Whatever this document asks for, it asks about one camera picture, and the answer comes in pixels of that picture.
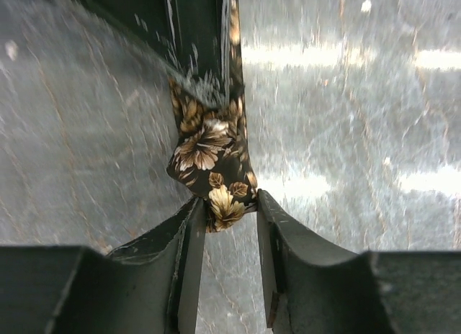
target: black fabric with leaves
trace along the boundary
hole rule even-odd
[[[257,203],[246,131],[238,0],[231,0],[230,7],[228,106],[210,109],[169,80],[179,142],[166,171],[206,201],[209,233],[229,228],[245,213],[256,211]]]

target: concrete floor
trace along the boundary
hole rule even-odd
[[[260,187],[353,251],[460,249],[461,0],[240,5]],[[106,252],[171,216],[160,68],[69,2],[0,21],[0,243]],[[255,216],[205,247],[197,333],[268,332]]]

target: leaf print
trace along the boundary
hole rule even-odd
[[[237,139],[237,124],[238,120],[235,119],[233,122],[229,122],[229,136],[231,136],[234,140]]]
[[[187,112],[184,115],[185,119],[191,119],[197,114],[197,102],[192,99],[187,103]]]
[[[240,128],[245,128],[245,129],[246,129],[246,117],[245,117],[245,116],[242,116],[242,117],[238,120],[238,127],[240,127]]]
[[[196,181],[197,181],[197,178],[194,178],[194,179],[192,179],[191,181],[188,181],[188,182],[186,183],[186,186],[187,186],[187,187],[192,186],[192,185],[195,184]]]
[[[189,177],[193,172],[194,172],[194,169],[193,169],[193,168],[191,168],[191,169],[188,170],[188,171],[181,172],[181,173],[179,174],[179,179],[184,180],[184,179],[186,179],[187,177]]]
[[[245,205],[237,201],[233,202],[233,196],[224,185],[210,191],[208,197],[215,216],[216,232],[229,228],[245,214]]]
[[[210,176],[208,177],[208,183],[210,183],[211,187],[219,188],[224,185],[224,178],[221,173],[210,172]]]
[[[173,108],[179,111],[181,104],[173,91],[171,91],[171,103],[173,104]]]
[[[230,42],[234,45],[240,42],[240,21],[238,18],[238,6],[237,1],[231,1],[230,8]]]
[[[182,115],[185,116],[187,114],[187,103],[189,102],[190,98],[189,96],[186,95],[185,98],[182,98],[182,103],[181,103],[181,107],[182,107]]]
[[[202,119],[200,116],[194,116],[191,119],[188,120],[183,120],[181,122],[181,132],[183,133],[191,133],[191,132],[197,132],[198,129],[201,128],[202,124]]]
[[[176,94],[180,95],[181,86],[172,78],[169,78],[168,82],[169,82],[170,88],[172,88]]]
[[[226,148],[224,150],[223,158],[227,158],[231,154],[232,150],[230,148]]]
[[[247,153],[247,152],[242,153],[242,154],[240,155],[240,162],[241,162],[241,163],[245,163],[246,161],[248,161],[248,153]]]
[[[238,116],[239,117],[243,116],[243,100],[242,100],[242,97],[238,98]]]
[[[246,192],[248,191],[248,185],[245,183],[241,183],[240,181],[236,181],[229,186],[230,194],[235,197],[245,197]]]
[[[229,104],[229,113],[231,116],[237,117],[237,112],[237,103],[235,102],[235,100],[232,100]]]
[[[209,119],[215,119],[215,118],[216,118],[216,112],[213,112],[213,111],[206,112],[203,115],[203,120],[204,121],[209,120]]]
[[[258,187],[258,181],[253,171],[246,172],[246,178],[249,180],[252,188],[256,189]]]
[[[203,171],[211,170],[218,161],[218,152],[230,142],[231,139],[226,137],[223,131],[203,127],[175,150],[175,161],[179,165],[179,171],[193,166]]]

